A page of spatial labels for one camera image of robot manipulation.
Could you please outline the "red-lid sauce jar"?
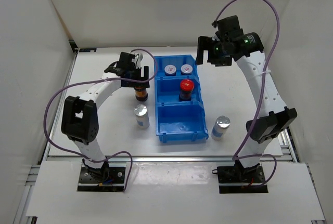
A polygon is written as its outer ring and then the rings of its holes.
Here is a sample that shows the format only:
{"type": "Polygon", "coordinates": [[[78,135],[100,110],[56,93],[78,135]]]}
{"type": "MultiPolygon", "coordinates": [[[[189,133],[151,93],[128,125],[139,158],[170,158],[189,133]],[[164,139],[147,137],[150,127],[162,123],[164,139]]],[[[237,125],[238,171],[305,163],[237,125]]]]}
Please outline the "red-lid sauce jar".
{"type": "Polygon", "coordinates": [[[145,87],[135,87],[134,90],[138,101],[144,102],[148,99],[148,92],[145,87]]]}
{"type": "Polygon", "coordinates": [[[195,84],[190,79],[184,79],[180,82],[180,101],[190,101],[195,84]]]}

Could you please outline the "grey-lid dark jar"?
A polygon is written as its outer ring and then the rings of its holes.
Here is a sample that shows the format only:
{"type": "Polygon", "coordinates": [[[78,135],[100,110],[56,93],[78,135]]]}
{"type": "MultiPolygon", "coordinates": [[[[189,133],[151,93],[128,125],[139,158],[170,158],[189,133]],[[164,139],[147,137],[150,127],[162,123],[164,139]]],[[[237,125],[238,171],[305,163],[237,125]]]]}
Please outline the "grey-lid dark jar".
{"type": "Polygon", "coordinates": [[[181,75],[192,75],[193,67],[190,64],[184,64],[181,66],[181,75]]]}
{"type": "Polygon", "coordinates": [[[172,64],[166,65],[164,68],[164,73],[166,76],[175,76],[176,75],[176,67],[172,64]]]}

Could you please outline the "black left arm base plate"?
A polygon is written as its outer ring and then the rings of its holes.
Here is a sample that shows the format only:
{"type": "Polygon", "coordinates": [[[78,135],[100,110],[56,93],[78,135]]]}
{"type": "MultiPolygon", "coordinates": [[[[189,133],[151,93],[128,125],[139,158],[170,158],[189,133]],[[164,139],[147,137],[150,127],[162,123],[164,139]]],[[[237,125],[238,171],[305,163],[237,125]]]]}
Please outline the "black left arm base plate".
{"type": "Polygon", "coordinates": [[[106,165],[90,168],[81,165],[78,192],[123,192],[125,188],[125,166],[106,165]]]}

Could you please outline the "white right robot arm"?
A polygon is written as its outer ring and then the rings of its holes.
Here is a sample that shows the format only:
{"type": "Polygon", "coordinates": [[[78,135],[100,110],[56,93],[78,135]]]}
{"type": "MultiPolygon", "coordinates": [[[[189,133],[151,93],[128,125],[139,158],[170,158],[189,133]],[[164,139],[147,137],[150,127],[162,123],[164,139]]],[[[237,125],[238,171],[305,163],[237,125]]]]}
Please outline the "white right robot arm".
{"type": "Polygon", "coordinates": [[[256,33],[234,37],[200,36],[197,44],[196,64],[203,63],[203,53],[215,66],[236,62],[253,95],[256,112],[247,121],[247,134],[233,156],[234,177],[246,182],[257,170],[266,147],[297,117],[296,109],[288,108],[281,98],[268,69],[268,58],[256,33]]]}

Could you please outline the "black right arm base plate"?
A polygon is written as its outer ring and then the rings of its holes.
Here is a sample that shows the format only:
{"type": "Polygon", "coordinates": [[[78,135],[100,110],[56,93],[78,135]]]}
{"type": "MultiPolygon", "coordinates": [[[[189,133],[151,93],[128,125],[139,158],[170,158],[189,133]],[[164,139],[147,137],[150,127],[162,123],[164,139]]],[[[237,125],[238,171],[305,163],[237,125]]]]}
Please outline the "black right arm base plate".
{"type": "Polygon", "coordinates": [[[217,176],[219,194],[268,193],[267,185],[260,186],[265,181],[261,165],[254,175],[246,179],[237,177],[233,166],[218,166],[212,174],[217,176]]]}

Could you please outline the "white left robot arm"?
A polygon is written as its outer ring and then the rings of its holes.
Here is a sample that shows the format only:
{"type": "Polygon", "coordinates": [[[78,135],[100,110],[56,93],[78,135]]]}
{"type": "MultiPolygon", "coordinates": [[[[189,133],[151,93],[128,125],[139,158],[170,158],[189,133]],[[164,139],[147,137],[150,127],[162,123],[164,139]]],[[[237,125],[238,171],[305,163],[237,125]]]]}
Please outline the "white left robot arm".
{"type": "Polygon", "coordinates": [[[105,182],[110,178],[110,169],[97,141],[98,109],[121,87],[148,88],[148,82],[141,84],[138,81],[149,79],[149,67],[130,65],[125,69],[110,65],[100,79],[101,82],[94,83],[80,95],[65,99],[61,132],[78,147],[88,174],[97,182],[105,182]]]}

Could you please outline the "silver-lid spice bottle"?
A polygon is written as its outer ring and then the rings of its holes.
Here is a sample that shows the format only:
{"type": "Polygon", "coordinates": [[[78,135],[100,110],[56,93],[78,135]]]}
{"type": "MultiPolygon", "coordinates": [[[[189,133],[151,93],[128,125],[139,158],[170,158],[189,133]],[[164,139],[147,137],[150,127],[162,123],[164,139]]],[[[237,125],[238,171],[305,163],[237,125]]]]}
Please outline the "silver-lid spice bottle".
{"type": "Polygon", "coordinates": [[[144,104],[138,104],[134,108],[134,115],[140,128],[146,129],[150,126],[147,107],[144,104]]]}
{"type": "Polygon", "coordinates": [[[214,126],[212,128],[212,132],[211,132],[211,137],[217,141],[222,140],[222,138],[225,136],[229,127],[230,127],[230,119],[225,115],[219,116],[215,120],[214,126]]]}

